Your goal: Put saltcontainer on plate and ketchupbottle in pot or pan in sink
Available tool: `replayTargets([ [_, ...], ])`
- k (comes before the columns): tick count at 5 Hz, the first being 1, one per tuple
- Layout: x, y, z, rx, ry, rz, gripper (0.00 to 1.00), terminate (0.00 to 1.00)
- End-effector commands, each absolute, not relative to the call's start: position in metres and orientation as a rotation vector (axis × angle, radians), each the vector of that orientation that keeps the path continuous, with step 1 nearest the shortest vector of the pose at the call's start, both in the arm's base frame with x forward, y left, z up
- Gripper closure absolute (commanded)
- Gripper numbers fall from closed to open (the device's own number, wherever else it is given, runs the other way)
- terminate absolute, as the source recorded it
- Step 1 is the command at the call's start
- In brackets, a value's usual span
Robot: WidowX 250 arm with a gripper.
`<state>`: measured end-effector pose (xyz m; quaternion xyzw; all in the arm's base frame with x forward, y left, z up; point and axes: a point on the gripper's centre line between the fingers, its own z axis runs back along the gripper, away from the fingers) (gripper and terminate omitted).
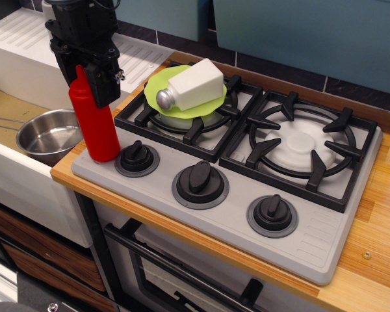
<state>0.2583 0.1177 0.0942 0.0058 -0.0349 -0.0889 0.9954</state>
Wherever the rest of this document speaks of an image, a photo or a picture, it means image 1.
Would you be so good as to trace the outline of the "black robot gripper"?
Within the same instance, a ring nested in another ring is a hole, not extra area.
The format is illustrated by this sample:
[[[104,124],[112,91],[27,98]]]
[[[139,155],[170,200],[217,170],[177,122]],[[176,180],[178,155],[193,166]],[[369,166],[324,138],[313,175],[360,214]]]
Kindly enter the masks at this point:
[[[116,101],[124,71],[120,53],[112,41],[118,29],[119,1],[49,1],[54,20],[45,23],[51,32],[50,48],[68,86],[76,80],[76,67],[85,67],[97,108]]]

